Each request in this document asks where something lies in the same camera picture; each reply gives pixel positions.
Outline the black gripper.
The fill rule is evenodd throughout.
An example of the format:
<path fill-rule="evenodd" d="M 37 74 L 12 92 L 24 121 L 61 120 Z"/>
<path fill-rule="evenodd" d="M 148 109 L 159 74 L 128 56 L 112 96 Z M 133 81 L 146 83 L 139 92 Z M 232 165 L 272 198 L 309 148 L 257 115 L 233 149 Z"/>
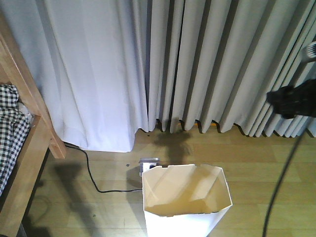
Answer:
<path fill-rule="evenodd" d="M 267 93 L 267 102 L 273 113 L 284 119 L 296 116 L 316 116 L 316 80 L 309 79 L 297 87 L 291 85 L 281 87 L 277 91 Z"/>

